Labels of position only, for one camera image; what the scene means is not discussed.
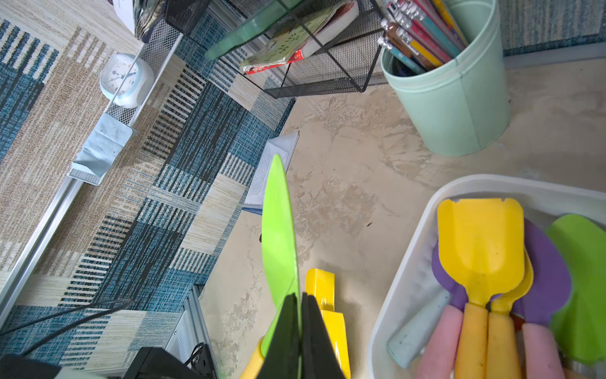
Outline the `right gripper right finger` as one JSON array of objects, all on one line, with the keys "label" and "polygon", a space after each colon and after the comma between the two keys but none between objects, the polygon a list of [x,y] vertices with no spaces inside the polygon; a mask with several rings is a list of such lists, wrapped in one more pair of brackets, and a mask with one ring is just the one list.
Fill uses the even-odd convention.
[{"label": "right gripper right finger", "polygon": [[307,293],[301,296],[302,378],[345,379],[331,345],[317,300]]}]

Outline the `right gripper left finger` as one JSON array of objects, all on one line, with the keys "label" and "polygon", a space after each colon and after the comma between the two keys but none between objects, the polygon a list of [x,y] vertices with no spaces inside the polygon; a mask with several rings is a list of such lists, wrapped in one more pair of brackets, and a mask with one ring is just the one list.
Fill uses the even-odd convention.
[{"label": "right gripper left finger", "polygon": [[299,340],[298,300],[295,294],[291,294],[284,300],[268,354],[257,378],[298,378]]}]

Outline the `light blue shovel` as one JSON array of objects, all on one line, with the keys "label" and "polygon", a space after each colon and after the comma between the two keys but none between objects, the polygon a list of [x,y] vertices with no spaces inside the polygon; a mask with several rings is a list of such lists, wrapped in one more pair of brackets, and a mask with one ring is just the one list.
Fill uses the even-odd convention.
[{"label": "light blue shovel", "polygon": [[443,308],[451,301],[451,293],[440,290],[424,304],[387,343],[391,358],[406,369],[429,342],[440,320]]}]

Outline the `purple shovel pink handle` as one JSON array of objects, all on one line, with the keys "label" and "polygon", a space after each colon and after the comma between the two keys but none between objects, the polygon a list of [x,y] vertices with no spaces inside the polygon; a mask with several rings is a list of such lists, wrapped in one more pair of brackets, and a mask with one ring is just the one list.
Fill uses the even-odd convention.
[{"label": "purple shovel pink handle", "polygon": [[463,310],[468,302],[465,288],[444,270],[439,255],[439,244],[432,253],[432,272],[437,282],[451,295],[443,308],[425,353],[418,365],[416,378],[449,378],[455,366],[455,357],[462,330]]},{"label": "purple shovel pink handle", "polygon": [[522,317],[527,378],[564,378],[558,346],[549,329],[552,316],[571,297],[571,275],[560,252],[547,235],[525,220],[525,248],[533,268],[529,292],[514,303]]}]

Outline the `yellow shovel blue tip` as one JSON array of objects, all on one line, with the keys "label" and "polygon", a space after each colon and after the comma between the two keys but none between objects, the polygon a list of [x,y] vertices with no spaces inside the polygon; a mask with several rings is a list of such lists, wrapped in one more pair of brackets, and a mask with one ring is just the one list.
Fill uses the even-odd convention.
[{"label": "yellow shovel blue tip", "polygon": [[525,272],[520,284],[501,295],[491,304],[487,350],[487,379],[522,377],[514,321],[511,311],[514,303],[525,296],[533,285],[534,273],[528,251],[525,250]]}]

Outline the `green shovel wooden handle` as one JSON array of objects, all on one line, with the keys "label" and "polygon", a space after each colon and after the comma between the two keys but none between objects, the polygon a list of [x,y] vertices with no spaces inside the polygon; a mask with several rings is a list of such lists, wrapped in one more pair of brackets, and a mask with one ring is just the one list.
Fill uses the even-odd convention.
[{"label": "green shovel wooden handle", "polygon": [[550,324],[564,355],[593,366],[605,360],[605,230],[584,216],[568,214],[554,221],[546,235],[571,275],[567,304]]}]

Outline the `white plastic storage box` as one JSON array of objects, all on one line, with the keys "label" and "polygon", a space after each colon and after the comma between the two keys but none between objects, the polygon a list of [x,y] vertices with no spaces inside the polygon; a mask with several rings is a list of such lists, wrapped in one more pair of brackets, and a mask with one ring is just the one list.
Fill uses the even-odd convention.
[{"label": "white plastic storage box", "polygon": [[427,203],[383,302],[368,344],[371,378],[405,378],[388,354],[387,342],[440,290],[431,270],[437,243],[437,207],[445,199],[514,198],[527,219],[546,229],[566,214],[577,214],[604,227],[603,192],[503,175],[468,175],[442,186]]}]

